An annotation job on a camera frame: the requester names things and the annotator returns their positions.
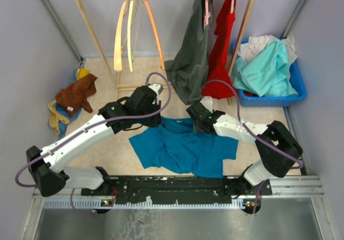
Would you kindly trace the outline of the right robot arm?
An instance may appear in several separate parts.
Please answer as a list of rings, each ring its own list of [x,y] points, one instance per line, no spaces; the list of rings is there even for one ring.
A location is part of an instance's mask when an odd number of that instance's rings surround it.
[[[258,150],[260,160],[226,185],[226,191],[232,197],[259,193],[261,183],[272,177],[285,177],[294,164],[303,165],[300,160],[302,147],[279,121],[270,124],[244,122],[223,111],[213,110],[211,105],[201,101],[189,106],[187,113],[197,131],[236,139]]]

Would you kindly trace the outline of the blue t shirt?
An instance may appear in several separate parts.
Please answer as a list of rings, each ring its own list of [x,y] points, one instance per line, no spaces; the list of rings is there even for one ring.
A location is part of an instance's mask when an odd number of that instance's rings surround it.
[[[164,167],[175,173],[221,178],[223,160],[235,160],[238,140],[194,131],[191,118],[162,117],[156,128],[148,128],[129,139],[142,166]]]

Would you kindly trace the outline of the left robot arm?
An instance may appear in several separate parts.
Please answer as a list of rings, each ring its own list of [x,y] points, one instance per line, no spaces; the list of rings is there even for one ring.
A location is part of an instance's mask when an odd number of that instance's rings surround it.
[[[26,151],[27,161],[37,160],[28,170],[43,197],[64,188],[87,189],[92,194],[106,195],[112,182],[102,167],[74,168],[69,163],[101,140],[131,129],[135,124],[157,127],[163,86],[159,83],[138,87],[131,96],[107,103],[91,120],[54,144]]]

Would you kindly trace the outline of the orange wooden hanger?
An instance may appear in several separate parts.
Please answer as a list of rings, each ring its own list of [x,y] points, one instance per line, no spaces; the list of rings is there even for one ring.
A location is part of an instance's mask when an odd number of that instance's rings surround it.
[[[144,4],[145,4],[145,7],[147,9],[148,16],[149,16],[149,19],[150,19],[150,23],[151,23],[151,26],[152,26],[152,29],[153,29],[153,34],[154,34],[154,38],[155,38],[156,48],[157,48],[157,51],[158,51],[158,54],[159,54],[161,69],[165,70],[163,51],[162,51],[162,48],[161,48],[159,33],[158,33],[158,30],[157,30],[157,27],[156,27],[156,23],[155,23],[155,19],[154,19],[152,10],[151,10],[151,6],[150,6],[148,0],[144,0]]]

